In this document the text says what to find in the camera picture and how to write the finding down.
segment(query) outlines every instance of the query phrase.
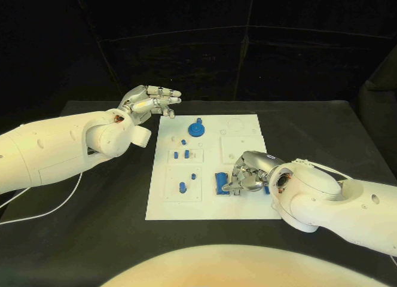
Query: black tablecloth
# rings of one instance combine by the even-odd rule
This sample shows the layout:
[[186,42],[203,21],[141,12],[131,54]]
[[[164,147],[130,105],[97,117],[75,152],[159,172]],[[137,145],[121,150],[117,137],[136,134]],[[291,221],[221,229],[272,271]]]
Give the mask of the black tablecloth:
[[[104,111],[118,102],[68,102],[62,115]],[[284,161],[306,158],[353,178],[397,185],[356,115],[343,101],[183,102],[177,115],[257,114],[265,148]],[[285,249],[397,286],[386,255],[349,244],[329,230],[303,233],[281,220],[146,221],[159,116],[146,148],[82,175],[65,206],[43,218],[0,226],[0,286],[97,286],[146,259],[179,248],[242,244]],[[78,177],[32,188],[1,221],[43,213],[68,196]]]

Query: blue knob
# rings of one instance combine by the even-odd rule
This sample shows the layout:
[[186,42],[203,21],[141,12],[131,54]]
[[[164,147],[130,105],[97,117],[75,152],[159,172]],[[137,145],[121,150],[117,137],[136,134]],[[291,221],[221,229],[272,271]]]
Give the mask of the blue knob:
[[186,184],[183,182],[179,183],[179,192],[185,193],[187,191]]
[[196,123],[190,124],[190,126],[187,127],[187,133],[195,138],[202,136],[202,134],[205,133],[205,126],[202,125],[200,118],[198,118],[196,119]]

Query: hole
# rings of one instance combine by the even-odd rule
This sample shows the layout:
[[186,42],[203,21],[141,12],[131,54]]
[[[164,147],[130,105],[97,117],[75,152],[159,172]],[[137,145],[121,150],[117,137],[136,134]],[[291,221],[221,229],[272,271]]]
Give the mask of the hole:
[[372,199],[375,204],[379,204],[379,198],[375,194],[371,195],[371,199]]

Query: blue object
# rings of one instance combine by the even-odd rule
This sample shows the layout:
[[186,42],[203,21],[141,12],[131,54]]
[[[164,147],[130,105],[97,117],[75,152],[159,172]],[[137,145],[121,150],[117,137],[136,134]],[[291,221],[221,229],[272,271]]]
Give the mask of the blue object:
[[190,136],[193,136],[195,138],[198,138],[199,136],[202,136],[202,134],[205,133],[205,126],[202,125],[202,120],[200,118],[196,119],[196,123],[190,124],[190,126],[187,127],[187,133],[190,134]]
[[180,193],[186,193],[187,189],[186,189],[186,184],[183,182],[179,183],[179,192]]
[[226,173],[219,172],[215,174],[215,193],[219,194],[229,194],[229,191],[222,190],[222,186],[226,184]]

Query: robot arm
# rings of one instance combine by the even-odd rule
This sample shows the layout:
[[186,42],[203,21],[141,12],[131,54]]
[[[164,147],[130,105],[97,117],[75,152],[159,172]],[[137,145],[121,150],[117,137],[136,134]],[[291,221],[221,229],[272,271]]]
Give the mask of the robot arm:
[[117,109],[88,112],[24,124],[0,135],[0,194],[62,181],[118,157],[130,143],[144,147],[151,132],[138,126],[163,113],[180,92],[137,86]]
[[307,160],[284,163],[247,151],[222,190],[238,195],[241,190],[268,186],[272,207],[296,229],[314,232],[322,226],[347,242],[397,256],[397,187],[358,181],[342,173],[346,179],[336,181],[323,170],[339,173]]

